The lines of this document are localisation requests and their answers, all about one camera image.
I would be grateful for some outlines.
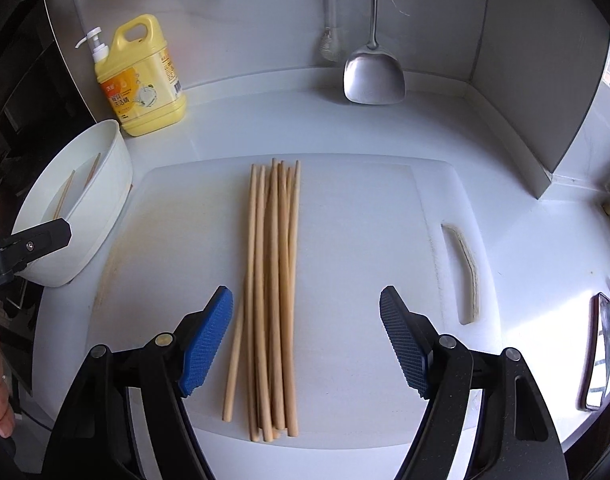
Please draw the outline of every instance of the blue gripper pad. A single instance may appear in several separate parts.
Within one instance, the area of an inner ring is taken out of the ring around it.
[[[381,292],[379,305],[381,321],[407,385],[417,390],[423,399],[429,399],[432,391],[428,380],[432,343],[438,334],[425,316],[408,311],[393,286]]]
[[[185,348],[183,373],[178,380],[184,397],[190,396],[194,388],[205,382],[211,362],[231,320],[233,303],[231,291],[220,286],[200,313],[203,317],[202,323]]]

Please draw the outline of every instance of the smartphone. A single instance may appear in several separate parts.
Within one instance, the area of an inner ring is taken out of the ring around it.
[[[602,292],[592,298],[589,344],[579,398],[580,408],[602,406],[610,382],[610,299]]]

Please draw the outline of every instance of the white cutting board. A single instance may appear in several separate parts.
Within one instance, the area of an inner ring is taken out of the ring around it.
[[[284,158],[303,165],[294,336],[301,435],[275,443],[346,449],[410,442],[426,402],[405,383],[383,329],[381,290],[396,286],[408,308],[428,316],[439,333],[472,349],[500,350],[494,285],[462,184],[451,166],[433,160]],[[128,199],[106,263],[89,348],[142,346],[202,310],[218,285],[239,296],[249,168],[270,160],[194,162],[144,178]],[[478,313],[466,325],[458,309],[470,320],[469,264],[463,251],[450,249],[443,225],[466,241],[476,269]],[[244,369],[234,421],[221,421],[231,332],[185,405],[194,427],[247,439]],[[474,424],[475,414],[466,426]]]

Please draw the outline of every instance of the white countertop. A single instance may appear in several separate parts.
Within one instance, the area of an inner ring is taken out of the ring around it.
[[[350,104],[338,89],[310,89],[192,104],[199,101],[197,94],[197,89],[188,92],[191,105],[178,124],[127,140],[134,186],[155,167],[244,155],[360,153],[432,158],[454,166],[485,243],[503,344],[525,356],[563,449],[578,438],[590,423],[589,414],[576,408],[590,298],[600,291],[609,296],[610,220],[598,206],[537,201],[496,137],[459,97],[412,92],[402,104],[367,107]],[[44,291],[33,396],[52,417],[88,350],[96,285],[115,234],[116,229],[70,284]],[[137,430],[142,423],[136,413]],[[464,433],[450,478],[462,478],[473,435]],[[290,479],[393,478],[407,452],[407,446],[278,448],[201,430],[197,436],[217,478],[228,480],[277,471]],[[141,444],[146,466],[153,460],[147,446]]]

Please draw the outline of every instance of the screw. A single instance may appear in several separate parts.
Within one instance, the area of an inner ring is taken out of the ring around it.
[[[512,361],[520,361],[521,358],[520,352],[518,352],[515,348],[508,348],[505,350],[505,355]]]
[[[154,339],[154,343],[156,343],[156,346],[168,346],[172,343],[173,340],[174,336],[172,334],[163,332],[162,334],[156,336],[156,339]]]
[[[438,343],[445,348],[456,348],[456,339],[451,335],[441,335],[438,339]]]
[[[92,350],[90,350],[90,355],[94,359],[98,359],[99,357],[103,357],[106,352],[105,345],[96,345]]]

